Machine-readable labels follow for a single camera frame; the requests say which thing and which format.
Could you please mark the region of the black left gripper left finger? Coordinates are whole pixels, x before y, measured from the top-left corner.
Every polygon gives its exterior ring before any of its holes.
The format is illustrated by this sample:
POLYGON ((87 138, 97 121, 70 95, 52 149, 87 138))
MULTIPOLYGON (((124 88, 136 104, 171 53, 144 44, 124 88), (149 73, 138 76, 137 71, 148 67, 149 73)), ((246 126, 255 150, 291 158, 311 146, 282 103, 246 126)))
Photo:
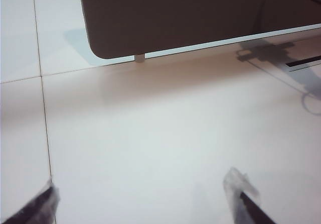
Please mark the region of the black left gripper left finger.
POLYGON ((59 189, 50 178, 31 200, 3 223, 54 223, 59 202, 59 189))

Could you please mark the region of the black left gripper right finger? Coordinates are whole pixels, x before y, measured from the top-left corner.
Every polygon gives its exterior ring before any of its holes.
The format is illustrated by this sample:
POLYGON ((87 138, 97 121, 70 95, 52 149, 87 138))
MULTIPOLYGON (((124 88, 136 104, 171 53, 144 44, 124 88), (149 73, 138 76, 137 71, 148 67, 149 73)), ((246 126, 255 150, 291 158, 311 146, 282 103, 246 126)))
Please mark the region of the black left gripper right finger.
POLYGON ((237 168, 232 167, 225 174, 223 188, 234 223, 275 223, 260 208, 258 190, 237 168))

